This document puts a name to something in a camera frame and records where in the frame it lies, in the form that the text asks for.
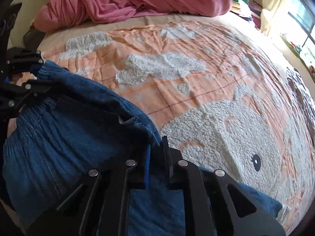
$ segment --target curtain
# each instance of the curtain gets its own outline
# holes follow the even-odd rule
[[[279,34],[283,18],[289,11],[290,0],[262,0],[261,32],[266,36]]]

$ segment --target blue denim jeans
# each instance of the blue denim jeans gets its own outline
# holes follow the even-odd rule
[[[128,235],[185,235],[183,194],[166,188],[161,138],[147,115],[107,87],[51,61],[33,73],[62,83],[77,98],[58,95],[24,108],[4,144],[3,176],[23,223],[30,226],[83,173],[123,162],[139,150],[146,154],[148,187],[130,193]],[[247,188],[277,216],[278,201]]]

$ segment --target black eye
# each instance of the black eye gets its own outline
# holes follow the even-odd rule
[[[255,154],[253,157],[252,157],[252,163],[254,165],[254,168],[256,171],[259,171],[260,168],[261,168],[261,159],[259,157],[258,154]]]

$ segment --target window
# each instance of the window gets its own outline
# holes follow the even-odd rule
[[[300,57],[306,65],[315,65],[315,27],[310,13],[300,0],[291,0],[284,18],[283,36],[294,46],[300,46]]]

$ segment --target pink blanket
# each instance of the pink blanket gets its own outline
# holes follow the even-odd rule
[[[170,12],[215,17],[227,13],[231,4],[232,0],[50,0],[36,16],[34,26],[49,32],[78,26],[87,19],[112,23]]]

